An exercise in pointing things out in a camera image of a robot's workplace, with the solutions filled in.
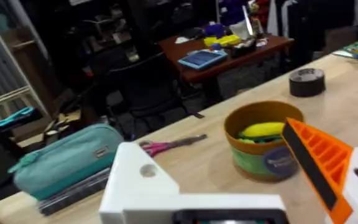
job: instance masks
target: duct tape roll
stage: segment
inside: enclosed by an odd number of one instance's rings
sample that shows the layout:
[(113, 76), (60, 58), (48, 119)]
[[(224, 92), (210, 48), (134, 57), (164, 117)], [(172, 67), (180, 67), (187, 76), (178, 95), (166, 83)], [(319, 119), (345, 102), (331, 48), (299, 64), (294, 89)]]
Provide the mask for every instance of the duct tape roll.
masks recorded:
[(326, 89), (321, 69), (305, 68), (290, 74), (290, 93), (293, 96), (316, 96)]

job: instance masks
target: wooden table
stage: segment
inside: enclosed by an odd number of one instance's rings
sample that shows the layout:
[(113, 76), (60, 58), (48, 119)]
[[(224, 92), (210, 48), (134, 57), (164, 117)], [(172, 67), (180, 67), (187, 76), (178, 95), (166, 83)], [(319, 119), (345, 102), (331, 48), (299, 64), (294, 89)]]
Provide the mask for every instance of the wooden table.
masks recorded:
[(223, 100), (220, 94), (218, 80), (216, 79), (217, 75), (247, 63), (258, 62), (274, 53), (286, 50), (293, 42), (293, 39), (268, 35), (268, 43), (266, 46), (259, 47), (256, 51), (238, 58), (231, 58), (228, 52), (229, 56), (225, 61), (214, 65), (209, 69), (197, 71), (180, 65), (178, 60), (191, 51), (205, 49), (206, 46), (203, 40), (190, 40), (182, 44), (176, 44), (175, 41), (177, 37), (178, 36), (167, 38), (160, 41), (158, 44), (161, 46), (167, 57), (177, 66), (179, 71), (181, 71), (181, 75), (183, 75), (186, 81), (203, 84), (205, 95), (212, 101), (212, 103)]
[[(178, 182), (184, 193), (280, 194), (290, 223), (323, 223), (323, 207), (302, 172), (276, 184), (248, 179), (234, 167), (223, 130), (224, 118), (232, 110), (255, 101), (278, 100), (299, 107), (308, 124), (351, 146), (358, 146), (358, 61), (328, 55), (305, 67), (324, 70), (327, 90), (323, 94), (312, 98), (291, 96), (288, 74), (283, 75), (200, 112), (205, 115), (203, 119), (190, 116), (144, 137), (171, 141), (203, 133), (209, 136), (192, 146), (164, 152), (155, 160)], [(0, 220), (3, 224), (99, 224), (102, 194), (90, 196), (45, 218), (37, 212), (33, 198), (18, 193), (0, 201)]]

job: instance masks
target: teal object on shelf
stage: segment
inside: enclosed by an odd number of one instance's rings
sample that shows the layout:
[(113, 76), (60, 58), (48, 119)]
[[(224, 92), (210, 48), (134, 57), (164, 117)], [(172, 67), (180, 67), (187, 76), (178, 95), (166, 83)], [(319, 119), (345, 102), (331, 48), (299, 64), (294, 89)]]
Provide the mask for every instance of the teal object on shelf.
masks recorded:
[(44, 200), (109, 167), (124, 139), (107, 124), (94, 124), (25, 155), (9, 172), (22, 191)]
[(15, 121), (16, 118), (20, 117), (20, 116), (23, 116), (23, 115), (27, 115), (27, 114), (30, 114), (34, 111), (35, 109), (33, 107), (26, 107), (26, 108), (23, 108), (21, 110), (19, 110), (18, 112), (10, 115), (9, 117), (5, 118), (5, 119), (2, 119), (0, 120), (0, 127), (3, 127), (13, 121)]

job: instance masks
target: scissors handle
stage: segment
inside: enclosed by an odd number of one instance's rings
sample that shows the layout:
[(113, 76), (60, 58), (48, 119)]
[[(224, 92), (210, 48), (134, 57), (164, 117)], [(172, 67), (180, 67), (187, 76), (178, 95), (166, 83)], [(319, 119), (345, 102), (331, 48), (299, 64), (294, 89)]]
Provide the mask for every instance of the scissors handle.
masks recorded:
[(139, 145), (151, 157), (154, 157), (158, 153), (166, 151), (171, 148), (170, 144), (167, 142), (143, 141), (139, 143)]

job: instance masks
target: yellow item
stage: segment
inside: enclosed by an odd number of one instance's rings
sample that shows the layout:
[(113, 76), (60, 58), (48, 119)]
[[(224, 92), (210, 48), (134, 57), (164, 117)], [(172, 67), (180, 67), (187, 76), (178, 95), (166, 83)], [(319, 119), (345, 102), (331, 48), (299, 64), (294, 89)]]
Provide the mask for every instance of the yellow item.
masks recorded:
[(247, 144), (256, 144), (253, 140), (250, 139), (239, 139), (239, 141)]
[(281, 134), (284, 128), (282, 122), (266, 122), (253, 124), (243, 130), (242, 134), (245, 137), (256, 138), (261, 136), (269, 136), (274, 134)]
[(217, 39), (216, 37), (207, 37), (204, 38), (204, 44), (205, 46), (209, 47), (213, 44), (220, 44), (222, 47), (225, 47), (227, 45), (235, 45), (241, 42), (240, 37), (236, 35), (227, 35), (220, 39)]

